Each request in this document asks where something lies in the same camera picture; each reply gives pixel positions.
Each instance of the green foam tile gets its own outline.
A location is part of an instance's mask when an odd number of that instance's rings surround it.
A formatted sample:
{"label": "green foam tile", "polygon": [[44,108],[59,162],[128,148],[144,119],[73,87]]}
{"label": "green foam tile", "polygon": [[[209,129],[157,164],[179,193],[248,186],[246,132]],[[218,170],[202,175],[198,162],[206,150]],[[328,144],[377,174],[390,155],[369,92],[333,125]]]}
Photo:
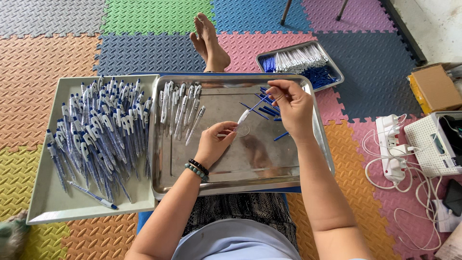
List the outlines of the green foam tile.
{"label": "green foam tile", "polygon": [[210,0],[107,0],[107,16],[101,30],[115,33],[168,34],[195,31],[193,17],[202,12],[210,20],[214,14]]}

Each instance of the hand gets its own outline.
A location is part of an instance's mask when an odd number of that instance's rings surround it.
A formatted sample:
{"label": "hand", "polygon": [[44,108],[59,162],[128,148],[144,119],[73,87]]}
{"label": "hand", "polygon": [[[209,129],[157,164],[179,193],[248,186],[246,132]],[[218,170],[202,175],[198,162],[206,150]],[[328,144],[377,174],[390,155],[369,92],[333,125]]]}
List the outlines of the hand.
{"label": "hand", "polygon": [[194,160],[209,169],[236,137],[236,132],[233,132],[235,127],[237,127],[236,122],[225,121],[203,131]]}
{"label": "hand", "polygon": [[311,141],[313,134],[313,97],[299,84],[289,80],[268,81],[266,93],[275,99],[273,106],[281,109],[282,123],[295,143]]}

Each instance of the gray foam tile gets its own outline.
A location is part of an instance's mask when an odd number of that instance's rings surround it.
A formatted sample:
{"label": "gray foam tile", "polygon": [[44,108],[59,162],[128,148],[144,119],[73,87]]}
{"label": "gray foam tile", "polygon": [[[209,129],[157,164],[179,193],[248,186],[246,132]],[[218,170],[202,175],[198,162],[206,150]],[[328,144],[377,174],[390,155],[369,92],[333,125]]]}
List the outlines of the gray foam tile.
{"label": "gray foam tile", "polygon": [[186,35],[121,35],[100,36],[103,43],[97,46],[101,54],[95,55],[99,65],[93,70],[98,75],[123,75],[141,71],[203,72],[205,62],[194,50]]}
{"label": "gray foam tile", "polygon": [[100,32],[105,7],[104,0],[0,1],[0,36],[52,37],[54,33],[94,36]]}
{"label": "gray foam tile", "polygon": [[422,110],[406,79],[415,67],[396,33],[314,33],[345,77],[334,88],[344,115],[354,118],[414,114]]}

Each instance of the pink foam tile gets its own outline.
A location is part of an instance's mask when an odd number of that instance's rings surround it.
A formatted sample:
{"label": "pink foam tile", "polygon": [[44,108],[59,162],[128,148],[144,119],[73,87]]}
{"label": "pink foam tile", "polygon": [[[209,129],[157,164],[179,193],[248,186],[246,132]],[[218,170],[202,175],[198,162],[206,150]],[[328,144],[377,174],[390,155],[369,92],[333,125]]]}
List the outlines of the pink foam tile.
{"label": "pink foam tile", "polygon": [[[411,119],[405,120],[405,125],[408,125],[418,120],[418,118],[416,118],[414,115],[411,116]],[[366,118],[365,123],[359,122],[359,119],[354,119],[354,122],[355,123],[353,124],[348,123],[348,125],[353,128],[353,140],[356,140],[359,143],[359,147],[357,148],[357,150],[359,153],[363,155],[365,159],[365,161],[363,162],[363,167],[365,167],[368,162],[375,159],[376,157],[367,154],[362,148],[361,143],[363,141],[363,138],[370,130],[376,129],[376,125],[375,122],[372,122],[371,118]],[[401,131],[401,133],[398,135],[398,139],[400,144],[407,143],[404,137],[404,131]],[[372,138],[368,139],[365,142],[365,146],[373,153],[380,153],[379,147],[375,144]],[[413,155],[408,156],[408,161],[417,163],[417,159]],[[371,166],[368,168],[368,171],[372,181],[374,181],[376,184],[380,186],[391,186],[391,183],[388,180],[386,180],[383,176],[381,162],[377,161],[371,164]],[[420,255],[432,254],[434,251],[436,251],[411,250],[408,247],[406,247],[406,245],[408,245],[411,248],[415,248],[411,243],[411,240],[404,234],[403,231],[400,230],[394,218],[394,212],[396,208],[403,208],[418,216],[424,217],[426,215],[424,207],[418,203],[417,198],[415,197],[415,191],[417,186],[420,184],[420,180],[415,171],[412,171],[412,176],[412,187],[406,193],[399,192],[396,189],[384,190],[379,188],[376,188],[376,191],[374,193],[374,198],[379,199],[382,203],[382,208],[379,209],[380,214],[382,216],[385,216],[389,222],[389,226],[386,228],[387,232],[395,237],[396,244],[393,246],[393,250],[395,253],[400,254],[403,259],[411,257],[419,259]],[[444,177],[438,191],[438,196],[440,198],[444,195],[444,191],[446,190],[445,187],[449,179],[451,178],[454,178],[457,181],[462,181],[462,175]],[[399,187],[401,189],[406,189],[409,186],[409,181],[410,178],[408,173],[406,172],[406,178],[400,183]],[[426,195],[424,194],[422,188],[420,189],[419,197],[421,201],[426,201]],[[425,244],[427,244],[432,234],[432,223],[430,221],[412,216],[411,214],[403,212],[401,210],[397,211],[396,219],[398,220],[403,230],[409,234],[409,236],[417,245],[423,247]],[[449,233],[440,233],[440,236],[442,241],[445,241],[448,238]],[[429,246],[435,247],[437,245],[438,239],[436,235],[434,235]]]}
{"label": "pink foam tile", "polygon": [[341,124],[342,119],[348,120],[348,116],[342,113],[345,109],[343,103],[338,102],[340,94],[335,93],[331,87],[316,92],[315,97],[323,125],[329,125],[331,120],[335,120],[336,124]]}
{"label": "pink foam tile", "polygon": [[218,34],[218,42],[231,58],[231,64],[226,68],[226,72],[246,72],[259,73],[255,57],[263,52],[276,50],[279,48],[291,46],[298,43],[317,40],[311,32],[307,34],[271,32],[250,34],[227,34],[222,32]]}
{"label": "pink foam tile", "polygon": [[341,20],[336,21],[342,3],[341,0],[302,0],[304,12],[315,32],[396,31],[378,0],[349,0]]}

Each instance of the dark blue foam tile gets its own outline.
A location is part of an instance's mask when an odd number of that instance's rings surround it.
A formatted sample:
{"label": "dark blue foam tile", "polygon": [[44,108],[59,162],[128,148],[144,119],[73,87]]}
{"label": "dark blue foam tile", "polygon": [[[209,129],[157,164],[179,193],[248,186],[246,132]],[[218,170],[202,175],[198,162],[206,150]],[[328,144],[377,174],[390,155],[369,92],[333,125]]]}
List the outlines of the dark blue foam tile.
{"label": "dark blue foam tile", "polygon": [[353,118],[414,114],[422,110],[406,79],[415,67],[396,33],[315,33],[345,77],[334,88],[344,115]]}
{"label": "dark blue foam tile", "polygon": [[98,75],[123,75],[136,71],[203,72],[205,62],[187,35],[101,36],[96,55]]}
{"label": "dark blue foam tile", "polygon": [[284,26],[279,24],[284,8],[285,0],[214,0],[212,12],[216,21],[217,32],[227,31],[232,33],[237,31],[244,33],[249,31],[255,33],[260,31],[265,33],[271,31],[302,31],[306,33],[313,31],[310,28],[311,22],[308,15],[304,13],[301,0],[292,1],[290,11],[286,17]]}

